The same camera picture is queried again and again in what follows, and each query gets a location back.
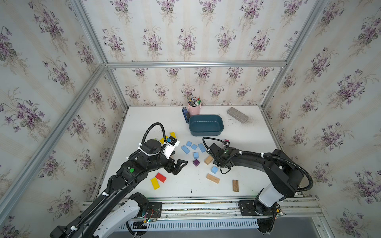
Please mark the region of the blue long block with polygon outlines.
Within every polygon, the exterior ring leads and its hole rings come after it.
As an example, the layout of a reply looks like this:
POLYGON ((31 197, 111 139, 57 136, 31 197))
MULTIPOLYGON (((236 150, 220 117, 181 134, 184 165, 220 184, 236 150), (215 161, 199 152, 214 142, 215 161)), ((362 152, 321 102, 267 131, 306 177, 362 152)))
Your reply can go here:
POLYGON ((186 145, 181 146, 181 149, 184 151, 185 154, 190 153, 190 150, 188 149, 188 147, 186 145))
POLYGON ((204 144, 203 144, 203 143, 200 143, 200 144, 198 145, 198 147, 199 147, 199 149, 200 149, 201 153, 204 153, 204 152, 206 152, 206 147, 204 146, 204 144))

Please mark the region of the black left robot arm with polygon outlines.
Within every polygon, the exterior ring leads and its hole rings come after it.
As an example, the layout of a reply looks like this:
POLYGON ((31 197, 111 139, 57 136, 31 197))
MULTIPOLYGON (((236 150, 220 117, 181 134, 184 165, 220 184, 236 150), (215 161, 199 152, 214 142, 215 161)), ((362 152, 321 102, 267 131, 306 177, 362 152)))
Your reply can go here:
POLYGON ((164 169, 177 175, 186 165, 185 160, 174 160, 175 148, 179 141, 169 137, 160 143, 147 139, 149 132, 162 123, 153 123, 145 132, 137 151, 132 153, 115 175, 110 176, 105 190, 72 222, 57 226, 51 233, 52 238, 107 238, 123 223, 135 218, 148 208, 148 199, 140 192, 131 192, 150 172, 164 169))

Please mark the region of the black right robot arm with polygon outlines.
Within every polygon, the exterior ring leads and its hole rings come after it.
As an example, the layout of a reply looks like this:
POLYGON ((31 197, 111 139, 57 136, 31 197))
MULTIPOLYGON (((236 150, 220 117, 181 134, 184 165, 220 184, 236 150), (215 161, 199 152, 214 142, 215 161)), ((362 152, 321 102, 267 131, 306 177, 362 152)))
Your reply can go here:
POLYGON ((257 210, 270 209, 279 201, 313 188, 312 176, 282 150, 269 153, 244 151, 231 147, 229 141, 212 137, 203 137, 202 142, 221 173, 226 174, 233 167, 246 167, 267 175, 270 184, 259 192, 253 202, 257 210))

